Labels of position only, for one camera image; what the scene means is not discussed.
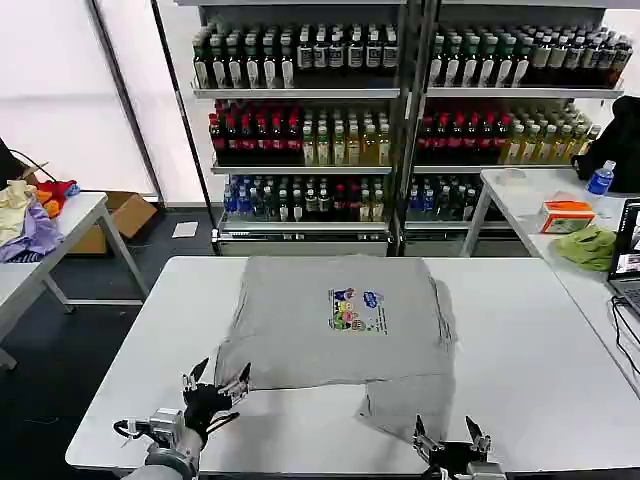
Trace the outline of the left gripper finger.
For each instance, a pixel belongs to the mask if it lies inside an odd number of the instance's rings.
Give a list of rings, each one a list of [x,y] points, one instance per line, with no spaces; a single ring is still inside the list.
[[[251,363],[218,389],[218,393],[230,400],[242,400],[249,393]]]
[[[203,375],[207,365],[209,362],[209,358],[204,358],[201,362],[197,363],[189,374],[184,374],[182,376],[182,384],[183,384],[183,392],[191,392],[195,391],[198,388],[198,382]]]

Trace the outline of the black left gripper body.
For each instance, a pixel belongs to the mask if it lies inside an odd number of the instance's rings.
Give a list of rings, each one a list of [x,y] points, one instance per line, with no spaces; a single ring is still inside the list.
[[[232,408],[231,398],[220,394],[219,390],[215,385],[198,383],[194,389],[183,391],[185,426],[196,432],[203,443],[208,440],[208,429],[214,416]]]

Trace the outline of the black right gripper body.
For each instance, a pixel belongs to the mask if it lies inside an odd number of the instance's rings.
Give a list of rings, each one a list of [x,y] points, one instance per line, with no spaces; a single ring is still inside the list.
[[[427,479],[492,479],[493,464],[473,443],[445,442],[437,457],[427,463]]]

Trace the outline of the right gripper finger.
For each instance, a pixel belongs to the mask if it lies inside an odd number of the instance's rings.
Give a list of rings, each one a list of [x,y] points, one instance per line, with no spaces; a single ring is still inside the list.
[[[431,463],[443,449],[441,443],[427,435],[423,420],[419,414],[416,415],[412,445],[418,456],[426,463]]]
[[[469,416],[465,417],[465,421],[475,450],[479,453],[488,453],[492,446],[491,436],[485,434]]]

